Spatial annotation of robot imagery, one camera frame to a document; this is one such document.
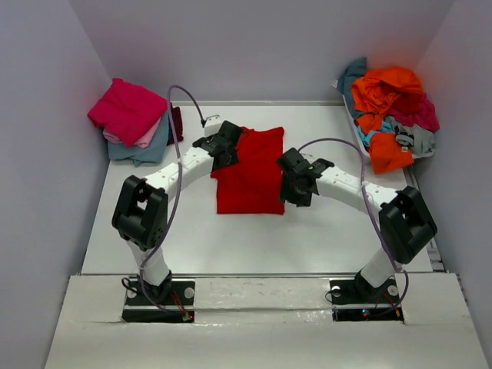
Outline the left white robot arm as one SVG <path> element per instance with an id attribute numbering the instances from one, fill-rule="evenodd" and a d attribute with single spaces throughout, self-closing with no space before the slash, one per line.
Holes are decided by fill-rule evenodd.
<path id="1" fill-rule="evenodd" d="M 172 273 L 161 246 L 170 231 L 181 192 L 200 178 L 239 162 L 237 146 L 244 129 L 229 122 L 206 125 L 205 136 L 193 142 L 177 161 L 139 178 L 127 177 L 121 187 L 111 225 L 130 247 L 138 267 L 135 289 L 158 308 L 171 292 Z"/>

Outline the red t shirt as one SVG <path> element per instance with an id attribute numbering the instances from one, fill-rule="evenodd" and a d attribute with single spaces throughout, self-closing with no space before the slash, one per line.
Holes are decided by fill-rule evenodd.
<path id="1" fill-rule="evenodd" d="M 284 213 L 280 201 L 282 172 L 277 165 L 283 142 L 282 127 L 267 131 L 243 128 L 237 146 L 239 162 L 211 174 L 217 181 L 218 214 Z"/>

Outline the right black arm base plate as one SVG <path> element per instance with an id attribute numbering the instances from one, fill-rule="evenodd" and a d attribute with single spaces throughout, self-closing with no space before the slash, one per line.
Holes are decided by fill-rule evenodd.
<path id="1" fill-rule="evenodd" d="M 330 280 L 324 297 L 332 305 L 335 322 L 404 321 L 394 278 L 368 294 L 356 291 L 352 279 Z"/>

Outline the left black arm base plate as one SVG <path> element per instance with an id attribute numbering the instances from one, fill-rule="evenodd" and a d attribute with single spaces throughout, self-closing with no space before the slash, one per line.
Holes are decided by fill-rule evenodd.
<path id="1" fill-rule="evenodd" d="M 172 282 L 168 295 L 158 300 L 149 301 L 141 291 L 137 278 L 123 278 L 125 302 L 121 319 L 126 323 L 194 323 L 195 281 L 191 279 Z"/>

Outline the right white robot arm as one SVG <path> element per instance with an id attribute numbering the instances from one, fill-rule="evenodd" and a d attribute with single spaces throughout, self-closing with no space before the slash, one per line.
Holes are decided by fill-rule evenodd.
<path id="1" fill-rule="evenodd" d="M 394 273 L 437 234 L 426 202 L 414 187 L 397 190 L 366 182 L 331 161 L 309 161 L 295 148 L 286 151 L 277 164 L 282 173 L 281 202 L 308 207 L 315 195 L 334 199 L 367 214 L 381 242 L 381 248 L 353 279 L 331 287 L 335 304 L 374 303 Z"/>

